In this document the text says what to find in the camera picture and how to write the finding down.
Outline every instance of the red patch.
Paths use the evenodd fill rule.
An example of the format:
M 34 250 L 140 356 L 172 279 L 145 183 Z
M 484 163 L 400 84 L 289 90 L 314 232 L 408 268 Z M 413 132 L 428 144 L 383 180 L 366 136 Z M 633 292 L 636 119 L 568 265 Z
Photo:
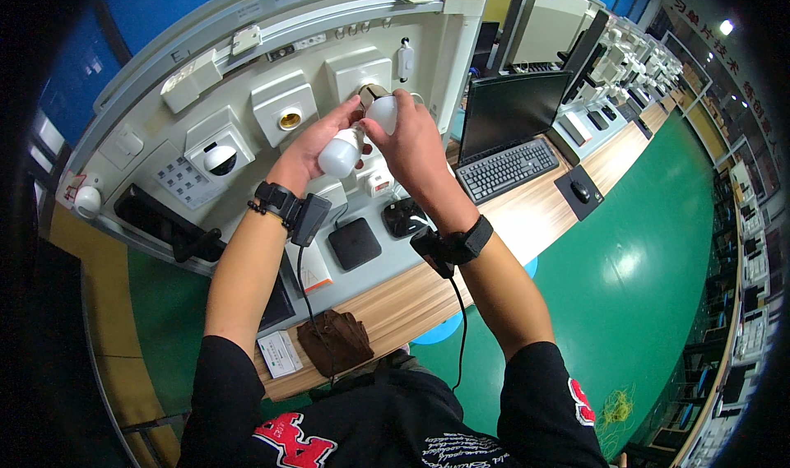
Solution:
M 595 425 L 595 412 L 590 408 L 587 395 L 581 390 L 581 386 L 576 379 L 568 378 L 568 389 L 571 397 L 576 402 L 576 419 L 586 427 Z
M 317 436 L 304 439 L 299 424 L 302 414 L 281 414 L 255 429 L 253 437 L 279 451 L 277 465 L 282 468 L 322 468 L 337 443 Z

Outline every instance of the dome camera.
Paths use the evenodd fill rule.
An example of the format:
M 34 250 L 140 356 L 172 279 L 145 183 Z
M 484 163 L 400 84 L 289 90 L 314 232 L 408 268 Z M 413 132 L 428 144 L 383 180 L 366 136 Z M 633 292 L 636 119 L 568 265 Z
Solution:
M 217 146 L 214 143 L 213 147 L 209 146 L 205 150 L 203 166 L 217 177 L 222 177 L 233 171 L 233 167 L 236 166 L 236 158 L 236 150 L 233 147 Z

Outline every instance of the black cable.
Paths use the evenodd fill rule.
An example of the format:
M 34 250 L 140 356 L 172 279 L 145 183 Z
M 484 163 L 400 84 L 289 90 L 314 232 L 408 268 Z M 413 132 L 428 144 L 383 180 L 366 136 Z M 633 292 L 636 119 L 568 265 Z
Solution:
M 345 214 L 346 214 L 346 211 L 348 211 L 348 210 L 349 210 L 349 203 L 346 203 L 346 205 L 345 205 L 345 207 L 343 208 L 343 210 L 342 210 L 342 211 L 340 211 L 340 212 L 338 212 L 338 213 L 335 215 L 335 217 L 332 219 L 332 225 L 334 225 L 334 226 L 335 226 L 335 229 L 338 229 L 338 228 L 340 228 L 340 226 L 338 226 L 338 225 L 337 225 L 337 220 L 339 220 L 341 216 L 345 215 Z
M 321 343 L 324 344 L 326 348 L 326 352 L 330 354 L 330 389 L 332 386 L 335 385 L 335 356 L 332 354 L 330 346 L 326 344 L 324 340 L 324 336 L 321 334 L 321 331 L 318 329 L 318 325 L 315 324 L 315 316 L 313 315 L 313 308 L 310 305 L 310 299 L 307 298 L 307 292 L 304 291 L 304 283 L 302 283 L 302 253 L 304 252 L 304 247 L 299 248 L 299 256 L 296 258 L 296 279 L 299 280 L 299 288 L 302 291 L 302 297 L 304 298 L 304 303 L 307 304 L 307 311 L 310 313 L 310 321 L 313 323 L 313 329 L 318 334 L 318 337 L 321 339 Z M 464 326 L 464 336 L 466 336 L 466 326 Z
M 464 301 L 460 297 L 460 291 L 458 290 L 458 285 L 455 284 L 453 277 L 450 276 L 449 282 L 453 285 L 453 290 L 455 290 L 455 296 L 458 297 L 458 304 L 460 305 L 460 313 L 464 316 L 464 335 L 460 338 L 460 353 L 458 354 L 458 382 L 453 386 L 453 392 L 455 392 L 455 388 L 460 385 L 460 373 L 461 367 L 464 364 L 464 345 L 466 344 L 466 307 L 464 307 Z

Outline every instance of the computer mouse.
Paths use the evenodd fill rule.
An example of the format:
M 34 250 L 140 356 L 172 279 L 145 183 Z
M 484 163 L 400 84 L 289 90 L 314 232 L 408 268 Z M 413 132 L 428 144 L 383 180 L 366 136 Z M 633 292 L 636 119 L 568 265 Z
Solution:
M 584 184 L 582 184 L 581 182 L 577 182 L 576 180 L 571 181 L 570 190 L 574 191 L 574 195 L 582 203 L 587 204 L 588 202 L 590 202 L 590 192 L 587 190 L 587 187 L 585 187 Z
M 609 120 L 614 120 L 615 118 L 617 118 L 617 114 L 615 114 L 614 110 L 612 110 L 609 107 L 604 107 L 604 108 L 600 109 L 600 111 L 603 112 L 604 115 L 606 115 L 606 117 Z
M 384 206 L 381 218 L 387 231 L 395 238 L 410 236 L 428 226 L 428 217 L 411 197 Z

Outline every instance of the person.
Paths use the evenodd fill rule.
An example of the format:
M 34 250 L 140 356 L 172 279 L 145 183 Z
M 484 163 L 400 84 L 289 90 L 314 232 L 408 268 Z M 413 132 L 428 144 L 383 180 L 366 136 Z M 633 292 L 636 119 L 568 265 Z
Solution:
M 394 94 L 392 136 L 370 119 L 361 126 L 442 236 L 469 231 L 479 211 L 446 167 L 428 110 L 404 90 Z M 355 96 L 311 125 L 266 181 L 301 196 L 321 175 L 321 149 L 350 126 L 359 104 Z M 372 373 L 341 379 L 328 398 L 262 419 L 255 334 L 286 236 L 278 217 L 249 210 L 216 267 L 181 466 L 607 466 L 594 413 L 565 369 L 544 299 L 496 232 L 460 274 L 507 362 L 498 437 L 464 425 L 447 384 L 403 350 Z

